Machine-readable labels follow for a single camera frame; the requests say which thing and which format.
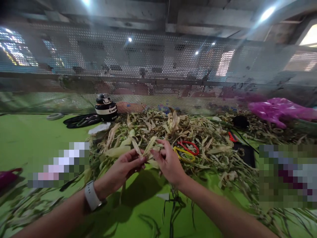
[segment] pink plastic bag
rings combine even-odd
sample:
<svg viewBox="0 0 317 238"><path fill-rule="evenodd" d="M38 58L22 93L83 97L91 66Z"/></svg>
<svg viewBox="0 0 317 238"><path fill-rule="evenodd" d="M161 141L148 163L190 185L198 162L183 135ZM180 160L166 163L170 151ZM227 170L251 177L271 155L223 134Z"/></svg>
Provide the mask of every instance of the pink plastic bag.
<svg viewBox="0 0 317 238"><path fill-rule="evenodd" d="M283 122L279 121L281 116L311 121L317 119L317 111L295 104L285 98L272 98L266 102L252 102L248 104L252 113L258 117L275 123L279 128L286 128Z"/></svg>

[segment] perforated metal mesh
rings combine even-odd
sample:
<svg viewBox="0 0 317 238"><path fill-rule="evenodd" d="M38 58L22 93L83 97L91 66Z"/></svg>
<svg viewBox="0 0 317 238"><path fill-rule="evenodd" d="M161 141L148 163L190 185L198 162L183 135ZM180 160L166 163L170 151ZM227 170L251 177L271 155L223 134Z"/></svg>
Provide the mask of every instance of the perforated metal mesh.
<svg viewBox="0 0 317 238"><path fill-rule="evenodd" d="M98 93L119 112L316 102L314 48L47 22L5 23L0 47L1 112L87 113Z"/></svg>

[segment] black strap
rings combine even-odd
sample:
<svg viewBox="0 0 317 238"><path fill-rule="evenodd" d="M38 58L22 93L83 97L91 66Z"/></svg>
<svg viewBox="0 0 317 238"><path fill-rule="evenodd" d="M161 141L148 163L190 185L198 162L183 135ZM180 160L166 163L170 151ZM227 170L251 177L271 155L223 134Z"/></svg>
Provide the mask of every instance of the black strap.
<svg viewBox="0 0 317 238"><path fill-rule="evenodd" d="M99 122L101 122L101 118L98 116L98 114L80 115L63 121L63 123L67 125L67 128L69 129L91 126Z"/></svg>

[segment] wire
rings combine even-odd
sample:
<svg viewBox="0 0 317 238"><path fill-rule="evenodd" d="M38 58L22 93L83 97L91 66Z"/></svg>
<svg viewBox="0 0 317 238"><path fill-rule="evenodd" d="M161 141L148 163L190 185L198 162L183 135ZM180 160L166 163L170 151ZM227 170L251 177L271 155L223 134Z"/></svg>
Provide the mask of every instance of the wire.
<svg viewBox="0 0 317 238"><path fill-rule="evenodd" d="M255 148L253 148L253 146L251 146L251 145L244 139L244 137L240 135L240 133L239 133L236 129L233 129L233 130L238 133L238 135L243 139L243 141L244 141L248 146L250 146L255 152L257 152L257 153L259 154L259 152L258 152Z"/></svg>

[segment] white paper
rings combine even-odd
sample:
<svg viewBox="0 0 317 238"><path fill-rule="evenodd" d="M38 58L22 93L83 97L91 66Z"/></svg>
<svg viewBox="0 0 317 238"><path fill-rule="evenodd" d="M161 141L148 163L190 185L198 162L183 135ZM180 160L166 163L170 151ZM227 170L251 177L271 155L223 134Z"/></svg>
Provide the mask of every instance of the white paper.
<svg viewBox="0 0 317 238"><path fill-rule="evenodd" d="M161 194L157 194L156 196L165 200L165 201L169 200L169 193L161 193Z"/></svg>
<svg viewBox="0 0 317 238"><path fill-rule="evenodd" d="M88 134L96 134L99 131L104 131L107 130L110 127L111 123L107 122L106 124L100 124L98 126L96 126L95 128L89 130Z"/></svg>

